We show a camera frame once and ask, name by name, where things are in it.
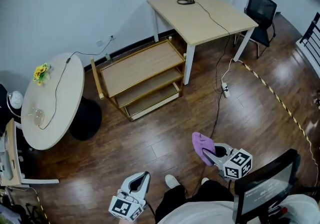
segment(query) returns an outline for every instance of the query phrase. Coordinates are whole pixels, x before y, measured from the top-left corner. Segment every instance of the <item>purple cloth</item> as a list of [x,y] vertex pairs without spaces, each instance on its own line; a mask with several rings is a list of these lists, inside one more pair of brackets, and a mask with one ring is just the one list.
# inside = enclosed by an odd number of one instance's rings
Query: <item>purple cloth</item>
[[199,132],[192,133],[192,143],[195,148],[196,153],[202,161],[208,166],[212,166],[212,164],[209,162],[209,160],[204,156],[204,153],[202,151],[203,148],[210,150],[211,152],[215,153],[215,145],[214,141]]

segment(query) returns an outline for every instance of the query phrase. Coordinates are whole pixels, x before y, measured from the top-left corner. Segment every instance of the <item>round white table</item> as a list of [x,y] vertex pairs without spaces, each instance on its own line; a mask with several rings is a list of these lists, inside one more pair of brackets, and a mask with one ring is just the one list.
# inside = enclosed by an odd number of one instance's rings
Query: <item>round white table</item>
[[[82,99],[87,100],[82,97],[85,73],[81,60],[77,55],[73,55],[66,65],[70,56],[71,53],[64,53],[48,61],[53,67],[48,83],[39,86],[37,82],[31,81],[24,95],[21,110],[22,131],[29,145],[35,149],[45,150],[58,143],[72,124]],[[44,121],[40,125],[44,130],[35,125],[34,116],[31,115],[34,114],[33,108],[44,112]]]

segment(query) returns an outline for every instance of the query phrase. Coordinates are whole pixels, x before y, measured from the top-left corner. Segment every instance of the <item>table pedestal base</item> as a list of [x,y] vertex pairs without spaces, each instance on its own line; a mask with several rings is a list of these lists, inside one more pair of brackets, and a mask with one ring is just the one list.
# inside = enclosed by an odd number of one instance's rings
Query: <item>table pedestal base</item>
[[69,128],[71,135],[77,140],[90,139],[99,130],[101,120],[100,106],[95,101],[82,97],[78,111]]

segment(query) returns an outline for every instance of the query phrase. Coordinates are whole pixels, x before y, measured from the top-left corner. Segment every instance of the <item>white device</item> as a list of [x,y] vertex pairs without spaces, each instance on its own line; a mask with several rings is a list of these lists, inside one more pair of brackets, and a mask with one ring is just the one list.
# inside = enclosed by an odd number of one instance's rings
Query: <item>white device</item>
[[230,96],[230,91],[229,91],[229,88],[225,82],[222,83],[222,90],[223,90],[225,98],[228,98]]
[[133,222],[147,206],[145,196],[150,184],[150,173],[139,172],[126,178],[112,197],[109,212],[117,218]]
[[0,173],[1,176],[4,176],[7,180],[12,180],[13,173],[12,173],[12,166],[10,165],[10,158],[8,151],[5,151],[0,156]]
[[252,155],[243,149],[237,150],[224,143],[215,143],[216,152],[203,149],[205,157],[219,169],[224,179],[238,179],[252,169]]
[[13,91],[8,94],[10,104],[15,109],[20,109],[24,101],[23,95],[19,91]]

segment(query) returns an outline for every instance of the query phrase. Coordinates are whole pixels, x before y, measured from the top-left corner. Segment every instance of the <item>wooden shelf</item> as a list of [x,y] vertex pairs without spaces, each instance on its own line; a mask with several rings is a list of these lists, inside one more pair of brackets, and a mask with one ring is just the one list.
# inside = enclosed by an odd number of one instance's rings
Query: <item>wooden shelf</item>
[[153,111],[154,109],[160,107],[163,104],[166,104],[165,99],[170,98],[171,96],[176,95],[179,96],[179,90],[176,89],[177,86],[173,83],[163,89],[157,90],[153,93],[151,93],[148,96],[143,97],[143,99],[140,99],[129,106],[126,107],[127,112],[129,116],[132,119],[137,119],[135,116],[139,113],[142,113],[145,110],[149,110],[146,113]]
[[170,41],[155,43],[99,71],[91,60],[100,99],[130,121],[182,96],[186,61]]
[[183,78],[183,75],[176,68],[169,69],[149,80],[146,80],[116,96],[119,107],[127,106],[143,96],[161,89],[175,81]]
[[101,73],[108,96],[114,97],[184,62],[172,44],[163,41],[102,68]]

